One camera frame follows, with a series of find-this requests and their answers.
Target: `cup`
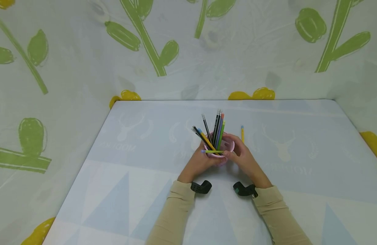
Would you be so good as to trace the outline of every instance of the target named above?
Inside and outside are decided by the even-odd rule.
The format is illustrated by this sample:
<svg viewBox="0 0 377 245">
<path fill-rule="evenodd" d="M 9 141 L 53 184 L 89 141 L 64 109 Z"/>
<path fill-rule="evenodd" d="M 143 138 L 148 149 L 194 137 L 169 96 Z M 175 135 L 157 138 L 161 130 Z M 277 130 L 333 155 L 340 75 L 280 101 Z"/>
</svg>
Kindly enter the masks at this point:
<svg viewBox="0 0 377 245">
<path fill-rule="evenodd" d="M 205 150 L 212 150 L 212 149 L 208 149 L 207 146 L 206 146 L 206 144 L 204 146 L 205 146 Z M 220 150 L 228 150 L 230 152 L 233 152 L 234 149 L 235 149 L 235 142 L 233 140 L 230 140 L 228 138 L 223 138 L 221 140 Z M 219 156 L 219 155 L 216 155 L 216 154 L 213 154 L 213 153 L 206 153 L 206 155 L 208 157 L 213 157 L 213 158 L 225 158 L 224 156 Z M 226 162 L 227 162 L 227 159 L 225 158 L 225 162 L 220 163 L 217 166 L 222 166 Z"/>
</svg>

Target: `person's left hand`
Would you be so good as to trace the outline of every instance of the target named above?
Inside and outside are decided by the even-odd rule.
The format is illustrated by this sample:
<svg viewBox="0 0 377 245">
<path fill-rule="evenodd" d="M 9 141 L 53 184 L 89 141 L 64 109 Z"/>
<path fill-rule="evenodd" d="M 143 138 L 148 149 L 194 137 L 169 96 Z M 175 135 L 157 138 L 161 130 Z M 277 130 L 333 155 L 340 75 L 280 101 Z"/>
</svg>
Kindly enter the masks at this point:
<svg viewBox="0 0 377 245">
<path fill-rule="evenodd" d="M 178 177 L 178 181 L 182 183 L 191 183 L 198 175 L 203 173 L 205 170 L 213 165 L 221 164 L 225 162 L 226 158 L 209 158 L 206 153 L 202 153 L 204 150 L 203 141 L 199 144 L 199 147 L 195 150 L 194 154 L 184 167 L 183 171 Z"/>
</svg>

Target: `hand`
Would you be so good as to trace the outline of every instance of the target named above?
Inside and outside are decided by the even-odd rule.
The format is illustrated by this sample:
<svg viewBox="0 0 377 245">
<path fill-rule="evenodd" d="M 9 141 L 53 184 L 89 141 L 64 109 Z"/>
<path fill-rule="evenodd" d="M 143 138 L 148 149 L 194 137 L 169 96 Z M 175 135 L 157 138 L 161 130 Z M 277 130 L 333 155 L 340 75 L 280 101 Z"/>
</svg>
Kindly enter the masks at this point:
<svg viewBox="0 0 377 245">
<path fill-rule="evenodd" d="M 194 154 L 184 167 L 183 171 L 178 177 L 178 181 L 182 183 L 191 183 L 198 175 L 213 165 L 225 162 L 226 158 L 209 158 L 206 153 L 202 153 L 204 150 L 203 141 L 199 144 L 199 147 L 195 150 Z"/>
<path fill-rule="evenodd" d="M 235 149 L 233 150 L 235 153 L 225 151 L 224 156 L 235 162 L 238 167 L 251 179 L 256 187 L 272 187 L 273 185 L 269 181 L 268 177 L 258 165 L 250 150 L 248 147 L 246 147 L 242 140 L 233 134 L 223 134 L 223 137 L 235 142 Z"/>
</svg>

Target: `yellow flower pattern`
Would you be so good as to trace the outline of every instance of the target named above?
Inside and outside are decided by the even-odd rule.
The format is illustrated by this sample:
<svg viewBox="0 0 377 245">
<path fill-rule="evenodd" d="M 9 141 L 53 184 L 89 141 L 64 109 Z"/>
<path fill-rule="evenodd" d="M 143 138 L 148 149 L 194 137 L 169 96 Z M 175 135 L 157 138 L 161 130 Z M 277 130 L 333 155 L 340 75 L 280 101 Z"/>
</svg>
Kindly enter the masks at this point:
<svg viewBox="0 0 377 245">
<path fill-rule="evenodd" d="M 123 90 L 119 96 L 114 96 L 110 101 L 110 109 L 113 108 L 113 105 L 118 100 L 141 100 L 140 96 L 136 92 L 131 92 L 130 90 Z"/>
<path fill-rule="evenodd" d="M 15 4 L 16 0 L 0 0 L 0 9 L 5 10 Z"/>
<path fill-rule="evenodd" d="M 377 157 L 377 136 L 371 131 L 360 132 L 361 137 L 365 140 L 367 145 Z"/>
<path fill-rule="evenodd" d="M 42 245 L 54 220 L 55 217 L 52 217 L 38 225 L 33 230 L 32 234 L 21 243 L 21 245 Z"/>
<path fill-rule="evenodd" d="M 252 96 L 242 91 L 232 92 L 228 100 L 274 100 L 275 98 L 276 93 L 273 90 L 262 87 L 255 90 Z"/>
</svg>

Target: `green stem pattern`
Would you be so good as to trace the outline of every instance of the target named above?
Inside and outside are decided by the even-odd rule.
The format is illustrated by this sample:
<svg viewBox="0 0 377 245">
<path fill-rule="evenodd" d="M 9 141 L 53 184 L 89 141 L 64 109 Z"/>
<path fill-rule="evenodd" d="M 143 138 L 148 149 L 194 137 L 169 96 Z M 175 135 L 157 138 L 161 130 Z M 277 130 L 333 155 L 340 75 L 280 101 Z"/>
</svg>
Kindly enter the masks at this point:
<svg viewBox="0 0 377 245">
<path fill-rule="evenodd" d="M 338 40 L 340 39 L 342 30 L 345 26 L 351 6 L 352 0 L 337 0 L 329 32 L 330 34 L 325 49 L 323 50 L 322 57 L 318 63 L 318 67 L 315 70 L 316 73 L 325 72 L 329 67 L 333 52 L 337 47 Z"/>
<path fill-rule="evenodd" d="M 130 0 L 120 0 L 122 7 L 126 11 L 127 16 L 129 16 L 131 23 L 134 25 L 135 29 L 139 33 L 142 43 L 144 44 L 145 50 L 149 56 L 150 62 L 152 62 L 153 67 L 157 73 L 158 77 L 166 76 L 164 66 L 160 62 L 160 57 L 157 54 L 156 48 L 154 47 L 152 40 L 149 37 L 148 32 L 145 29 L 142 19 L 135 10 L 133 4 Z"/>
<path fill-rule="evenodd" d="M 28 65 L 29 69 L 31 70 L 33 76 L 36 79 L 37 84 L 39 85 L 40 89 L 42 90 L 42 93 L 45 95 L 48 93 L 47 87 L 44 84 L 42 77 L 40 76 L 39 72 L 36 70 L 36 67 L 32 64 L 31 60 L 29 60 L 28 56 L 25 54 L 23 48 L 18 43 L 18 41 L 15 39 L 15 37 L 11 34 L 9 29 L 6 27 L 6 25 L 2 22 L 0 19 L 0 28 L 5 33 L 7 38 L 12 42 L 14 47 L 17 49 L 21 57 L 24 59 L 25 63 Z"/>
<path fill-rule="evenodd" d="M 0 147 L 0 167 L 44 173 L 51 159 L 45 157 L 30 157 L 23 152 L 16 152 Z"/>
<path fill-rule="evenodd" d="M 194 37 L 196 39 L 199 39 L 202 33 L 202 28 L 203 24 L 205 23 L 205 18 L 206 18 L 206 8 L 208 6 L 208 0 L 202 0 L 202 9 L 201 9 L 201 14 L 199 15 L 199 21 L 197 25 L 197 29 L 195 30 L 195 35 Z"/>
</svg>

